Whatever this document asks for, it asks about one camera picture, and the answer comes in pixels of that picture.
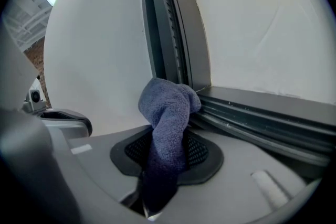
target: white wall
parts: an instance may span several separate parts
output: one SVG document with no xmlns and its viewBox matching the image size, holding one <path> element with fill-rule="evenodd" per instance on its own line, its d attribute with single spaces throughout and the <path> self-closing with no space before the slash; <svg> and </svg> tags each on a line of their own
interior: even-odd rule
<svg viewBox="0 0 336 224">
<path fill-rule="evenodd" d="M 336 103 L 336 24 L 326 0 L 196 0 L 212 84 Z"/>
<path fill-rule="evenodd" d="M 152 78 L 141 0 L 56 0 L 44 65 L 52 107 L 87 116 L 93 135 L 148 123 L 138 111 Z"/>
</svg>

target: white sticker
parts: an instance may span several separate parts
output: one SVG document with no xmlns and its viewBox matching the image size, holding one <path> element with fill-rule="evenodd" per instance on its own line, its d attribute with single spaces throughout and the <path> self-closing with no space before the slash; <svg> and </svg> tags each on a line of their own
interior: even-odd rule
<svg viewBox="0 0 336 224">
<path fill-rule="evenodd" d="M 91 150 L 92 147 L 89 144 L 83 145 L 83 146 L 79 146 L 79 147 L 75 147 L 71 149 L 71 152 L 75 155 L 75 154 L 79 154 L 85 151 L 89 151 Z"/>
</svg>

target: purple towel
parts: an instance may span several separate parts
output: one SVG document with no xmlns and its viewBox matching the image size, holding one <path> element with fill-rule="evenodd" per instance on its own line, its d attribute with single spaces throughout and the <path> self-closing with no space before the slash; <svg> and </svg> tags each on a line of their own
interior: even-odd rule
<svg viewBox="0 0 336 224">
<path fill-rule="evenodd" d="M 154 128 L 142 189 L 151 213 L 159 212 L 177 191 L 177 177 L 186 169 L 183 131 L 189 114 L 200 108 L 193 89 L 163 79 L 151 79 L 140 96 L 139 110 Z"/>
</svg>

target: rolled cloth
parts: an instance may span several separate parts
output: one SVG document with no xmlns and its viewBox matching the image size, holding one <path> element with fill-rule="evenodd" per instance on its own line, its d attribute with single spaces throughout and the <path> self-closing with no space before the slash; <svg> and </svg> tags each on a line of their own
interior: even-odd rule
<svg viewBox="0 0 336 224">
<path fill-rule="evenodd" d="M 177 191 L 177 177 L 186 169 L 183 131 L 189 114 L 200 108 L 193 89 L 163 79 L 152 79 L 140 96 L 139 110 L 154 128 L 142 183 L 143 202 L 151 213 L 159 212 Z"/>
</svg>

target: microfiber cloth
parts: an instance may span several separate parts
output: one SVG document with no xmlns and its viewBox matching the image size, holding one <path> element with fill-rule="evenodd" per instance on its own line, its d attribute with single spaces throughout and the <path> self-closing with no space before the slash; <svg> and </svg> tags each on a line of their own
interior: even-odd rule
<svg viewBox="0 0 336 224">
<path fill-rule="evenodd" d="M 148 212 L 159 212 L 176 193 L 177 177 L 186 170 L 183 131 L 189 114 L 200 108 L 200 99 L 187 85 L 154 78 L 144 88 L 139 110 L 154 128 L 142 179 L 142 199 Z"/>
</svg>

